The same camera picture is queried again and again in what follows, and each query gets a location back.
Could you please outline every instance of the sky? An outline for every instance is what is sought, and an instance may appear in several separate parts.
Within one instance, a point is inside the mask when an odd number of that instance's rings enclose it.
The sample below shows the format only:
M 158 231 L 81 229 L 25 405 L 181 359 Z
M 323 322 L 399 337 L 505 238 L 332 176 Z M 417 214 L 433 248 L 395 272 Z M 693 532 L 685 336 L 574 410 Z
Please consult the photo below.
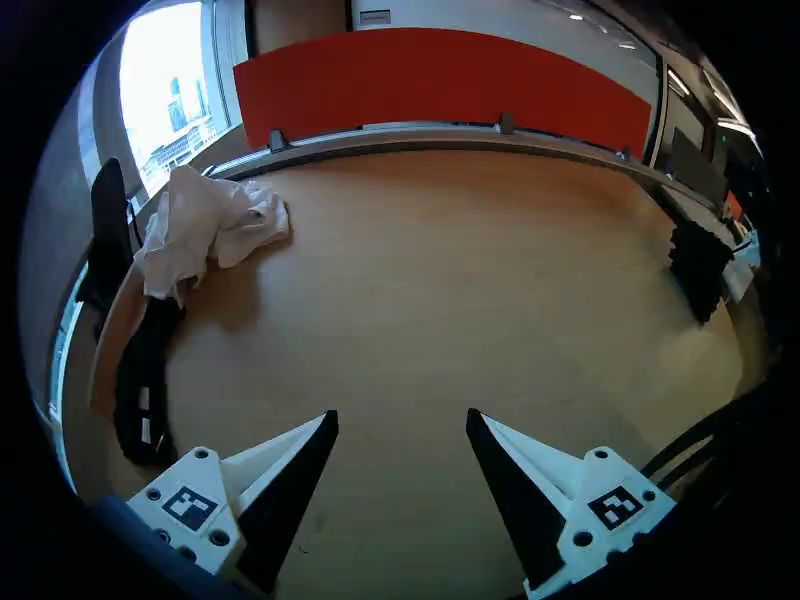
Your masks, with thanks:
M 195 80 L 204 82 L 200 3 L 162 8 L 128 27 L 120 64 L 122 118 L 138 166 L 172 137 L 167 106 L 178 77 L 184 110 L 199 112 Z

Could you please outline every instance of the red partition panel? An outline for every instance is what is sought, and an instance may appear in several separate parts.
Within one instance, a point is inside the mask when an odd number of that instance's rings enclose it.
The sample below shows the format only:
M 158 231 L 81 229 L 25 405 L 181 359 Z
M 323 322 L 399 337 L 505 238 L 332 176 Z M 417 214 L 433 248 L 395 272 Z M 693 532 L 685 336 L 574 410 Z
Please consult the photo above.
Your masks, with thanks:
M 514 124 L 644 152 L 650 105 L 569 58 L 482 33 L 394 28 L 338 33 L 234 67 L 252 148 L 391 121 Z

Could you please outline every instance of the black chair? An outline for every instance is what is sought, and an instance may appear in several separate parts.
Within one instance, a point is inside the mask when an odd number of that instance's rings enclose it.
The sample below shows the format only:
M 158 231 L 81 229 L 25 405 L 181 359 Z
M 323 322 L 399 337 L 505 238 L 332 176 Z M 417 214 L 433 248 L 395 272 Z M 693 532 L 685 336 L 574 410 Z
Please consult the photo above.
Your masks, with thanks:
M 133 263 L 128 233 L 125 184 L 116 158 L 110 159 L 92 185 L 92 227 L 89 269 L 78 289 L 77 300 L 92 306 L 100 315 L 95 338 L 100 338 L 108 311 Z

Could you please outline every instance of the white cloth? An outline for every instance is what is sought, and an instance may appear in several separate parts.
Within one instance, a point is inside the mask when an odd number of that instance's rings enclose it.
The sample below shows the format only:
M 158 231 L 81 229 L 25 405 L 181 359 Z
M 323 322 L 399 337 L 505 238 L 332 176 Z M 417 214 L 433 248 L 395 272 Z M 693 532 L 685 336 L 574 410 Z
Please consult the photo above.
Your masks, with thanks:
M 133 257 L 146 296 L 183 299 L 178 282 L 206 272 L 206 257 L 232 267 L 258 246 L 289 235 L 289 214 L 271 187 L 203 177 L 190 166 L 170 172 L 169 188 Z

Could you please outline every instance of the window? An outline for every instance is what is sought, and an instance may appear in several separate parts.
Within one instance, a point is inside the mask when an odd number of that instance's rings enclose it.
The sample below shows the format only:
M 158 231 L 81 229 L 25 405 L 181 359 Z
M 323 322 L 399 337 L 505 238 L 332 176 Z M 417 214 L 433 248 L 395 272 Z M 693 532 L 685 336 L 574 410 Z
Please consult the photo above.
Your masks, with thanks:
M 200 2 L 136 18 L 122 47 L 122 118 L 136 166 L 152 197 L 172 168 L 219 133 L 203 72 Z

